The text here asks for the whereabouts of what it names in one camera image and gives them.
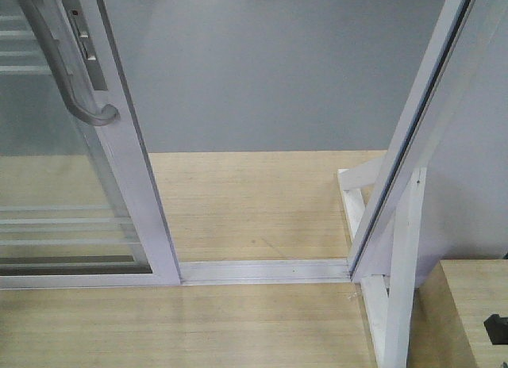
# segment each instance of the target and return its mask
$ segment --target wooden beam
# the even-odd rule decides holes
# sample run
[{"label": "wooden beam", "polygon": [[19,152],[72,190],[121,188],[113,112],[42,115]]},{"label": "wooden beam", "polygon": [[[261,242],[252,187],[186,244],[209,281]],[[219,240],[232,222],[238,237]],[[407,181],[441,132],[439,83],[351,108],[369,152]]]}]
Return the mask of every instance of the wooden beam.
[{"label": "wooden beam", "polygon": [[356,231],[360,226],[362,216],[365,212],[364,197],[360,188],[353,190],[343,190],[341,186],[341,175],[347,170],[339,169],[337,171],[337,178],[339,181],[339,188],[341,192],[342,204],[344,205],[344,213],[346,215],[346,222],[348,223],[349,237],[351,241],[355,239]]},{"label": "wooden beam", "polygon": [[388,293],[384,276],[372,275],[360,281],[364,295],[368,326],[371,330],[375,360],[378,366],[383,364],[385,335],[387,330]]},{"label": "wooden beam", "polygon": [[382,368],[406,366],[426,168],[418,168],[395,211],[390,296]]},{"label": "wooden beam", "polygon": [[341,189],[346,191],[374,184],[379,175],[379,170],[383,161],[384,156],[380,156],[379,158],[374,158],[362,163],[359,166],[341,170]]}]

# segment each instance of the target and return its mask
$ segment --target door handle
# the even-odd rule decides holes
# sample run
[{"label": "door handle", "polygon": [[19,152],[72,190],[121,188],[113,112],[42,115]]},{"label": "door handle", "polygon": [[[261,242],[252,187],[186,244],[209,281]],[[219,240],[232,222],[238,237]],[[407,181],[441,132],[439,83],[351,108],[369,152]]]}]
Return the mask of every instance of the door handle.
[{"label": "door handle", "polygon": [[92,113],[78,103],[64,59],[46,20],[33,0],[17,0],[17,3],[25,14],[33,34],[39,42],[67,110],[74,117],[93,126],[104,126],[113,122],[118,117],[118,109],[113,105],[107,104],[99,113]]}]

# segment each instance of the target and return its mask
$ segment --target aluminum door frame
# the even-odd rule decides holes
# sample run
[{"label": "aluminum door frame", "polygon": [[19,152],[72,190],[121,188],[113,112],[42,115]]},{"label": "aluminum door frame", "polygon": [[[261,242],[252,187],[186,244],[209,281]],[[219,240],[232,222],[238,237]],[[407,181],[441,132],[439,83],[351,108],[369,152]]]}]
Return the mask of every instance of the aluminum door frame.
[{"label": "aluminum door frame", "polygon": [[[152,273],[3,276],[0,277],[0,289],[180,285],[175,247],[121,67],[106,5],[103,0],[80,0],[80,3],[109,88],[106,92],[92,91],[95,102],[88,103],[98,107],[111,104],[119,112],[117,120],[107,126],[96,127],[95,130],[117,179]],[[67,32],[72,37],[63,7],[59,2],[56,3],[55,7],[57,6],[60,8],[57,14],[65,18]],[[75,51],[79,52],[77,44],[74,41],[72,43]],[[73,71],[74,73],[86,74],[83,65],[76,69],[79,71]]]}]

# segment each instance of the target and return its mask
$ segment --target glass pane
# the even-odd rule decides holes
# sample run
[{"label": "glass pane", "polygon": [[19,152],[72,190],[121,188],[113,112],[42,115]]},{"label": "glass pane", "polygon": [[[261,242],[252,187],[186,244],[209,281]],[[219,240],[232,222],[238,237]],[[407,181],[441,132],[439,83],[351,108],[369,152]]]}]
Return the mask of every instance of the glass pane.
[{"label": "glass pane", "polygon": [[66,110],[15,0],[0,34],[0,274],[150,272],[98,136]]}]

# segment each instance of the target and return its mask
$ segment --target light wood floor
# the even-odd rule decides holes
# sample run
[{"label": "light wood floor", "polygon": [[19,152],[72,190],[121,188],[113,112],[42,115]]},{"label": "light wood floor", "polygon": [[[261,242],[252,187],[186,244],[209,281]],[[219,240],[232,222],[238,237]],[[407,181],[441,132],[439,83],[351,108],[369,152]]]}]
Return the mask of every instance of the light wood floor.
[{"label": "light wood floor", "polygon": [[[381,153],[151,157],[182,260],[281,259],[346,256],[336,170]],[[3,291],[0,367],[375,368],[366,324],[353,284]]]},{"label": "light wood floor", "polygon": [[348,254],[337,169],[385,151],[151,154],[181,261]]},{"label": "light wood floor", "polygon": [[0,294],[0,366],[374,367],[353,284]]}]

